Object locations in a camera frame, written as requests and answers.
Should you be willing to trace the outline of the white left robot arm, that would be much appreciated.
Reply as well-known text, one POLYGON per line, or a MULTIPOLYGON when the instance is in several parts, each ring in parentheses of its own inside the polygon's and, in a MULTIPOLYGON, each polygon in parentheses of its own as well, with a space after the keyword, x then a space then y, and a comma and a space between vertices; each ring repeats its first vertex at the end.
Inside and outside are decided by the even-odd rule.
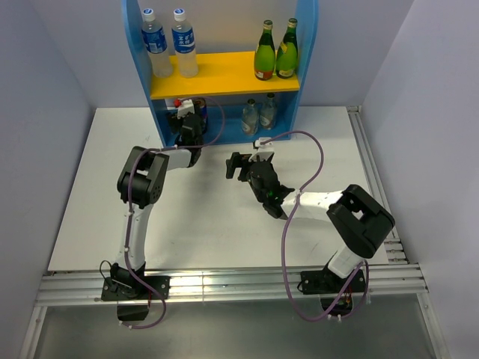
POLYGON ((134 146, 118 177, 120 199, 128 206, 125 239, 115 262, 110 265, 109 289, 124 298, 137 299, 146 293, 144 279, 145 241, 153 205, 160 199, 166 174, 195 165, 204 145, 201 115, 188 113, 179 125, 173 147, 161 150, 134 146))

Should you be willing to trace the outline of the Red Bull can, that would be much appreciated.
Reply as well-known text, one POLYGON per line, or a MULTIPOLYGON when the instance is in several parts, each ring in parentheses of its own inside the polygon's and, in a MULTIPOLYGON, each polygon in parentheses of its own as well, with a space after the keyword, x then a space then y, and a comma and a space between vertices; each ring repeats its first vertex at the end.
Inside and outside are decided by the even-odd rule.
POLYGON ((202 97, 195 97, 192 101, 195 107, 195 113, 198 114, 202 119, 202 122, 201 122, 202 133, 205 134, 208 129, 207 103, 205 99, 202 97))

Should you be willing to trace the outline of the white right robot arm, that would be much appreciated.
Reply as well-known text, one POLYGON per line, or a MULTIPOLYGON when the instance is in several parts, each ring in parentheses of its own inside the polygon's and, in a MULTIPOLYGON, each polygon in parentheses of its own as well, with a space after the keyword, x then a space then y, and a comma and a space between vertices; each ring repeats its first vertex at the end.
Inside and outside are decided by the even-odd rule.
POLYGON ((273 154, 253 156, 232 153, 226 160, 226 177, 240 169, 238 180, 247 182, 257 201, 275 219, 303 218, 331 223, 343 244, 321 270, 302 271, 298 290, 304 295, 346 293, 367 289, 366 274, 353 271, 375 253, 392 231, 392 215, 360 185, 342 191, 301 192, 282 185, 272 165, 273 154))

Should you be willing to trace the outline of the blue and yellow shelf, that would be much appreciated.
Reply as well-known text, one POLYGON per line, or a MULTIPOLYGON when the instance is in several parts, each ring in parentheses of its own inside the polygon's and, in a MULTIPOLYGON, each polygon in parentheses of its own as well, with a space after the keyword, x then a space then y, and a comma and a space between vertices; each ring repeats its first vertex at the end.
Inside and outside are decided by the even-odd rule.
POLYGON ((122 1, 123 26, 128 47, 146 96, 153 121, 164 145, 176 138, 168 125, 166 114, 173 111, 167 100, 201 97, 207 101, 208 130, 205 140, 219 137, 217 144, 236 144, 252 141, 240 128, 242 110, 247 99, 263 102, 267 93, 276 95, 278 112, 271 130, 261 129, 259 136, 275 136, 293 128, 305 80, 313 53, 319 22, 318 1, 298 1, 295 18, 299 60, 293 77, 273 77, 261 81, 254 76, 253 52, 220 52, 197 56, 199 73, 190 79, 179 71, 165 79, 155 77, 141 35, 141 10, 136 1, 122 1))

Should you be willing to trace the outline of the Pocari Sweat bottle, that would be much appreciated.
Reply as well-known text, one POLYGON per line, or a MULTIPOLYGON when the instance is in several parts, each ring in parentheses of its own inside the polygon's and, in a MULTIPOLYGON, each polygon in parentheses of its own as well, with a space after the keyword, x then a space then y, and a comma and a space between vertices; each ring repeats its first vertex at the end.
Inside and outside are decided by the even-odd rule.
POLYGON ((198 74, 198 62, 195 49, 195 34, 192 25, 186 18, 186 11, 177 8, 173 12, 174 25, 171 32, 174 51, 177 56, 177 66, 181 76, 192 78, 198 74))
POLYGON ((145 8, 141 16, 143 19, 141 34, 152 64, 153 74, 157 78, 167 78, 173 73, 173 67, 162 24, 151 8, 145 8))

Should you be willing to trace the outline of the clear glass bottle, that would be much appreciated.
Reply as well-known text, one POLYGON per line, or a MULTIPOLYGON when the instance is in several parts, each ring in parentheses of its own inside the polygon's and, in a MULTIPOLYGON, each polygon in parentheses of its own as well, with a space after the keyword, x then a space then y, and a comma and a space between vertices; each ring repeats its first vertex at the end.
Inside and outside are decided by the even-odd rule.
POLYGON ((272 129, 275 125, 277 106, 275 94, 268 93, 260 108, 259 121, 264 129, 272 129))
POLYGON ((258 128, 258 108, 254 99, 248 99, 242 110, 242 130, 246 135, 255 135, 258 128))

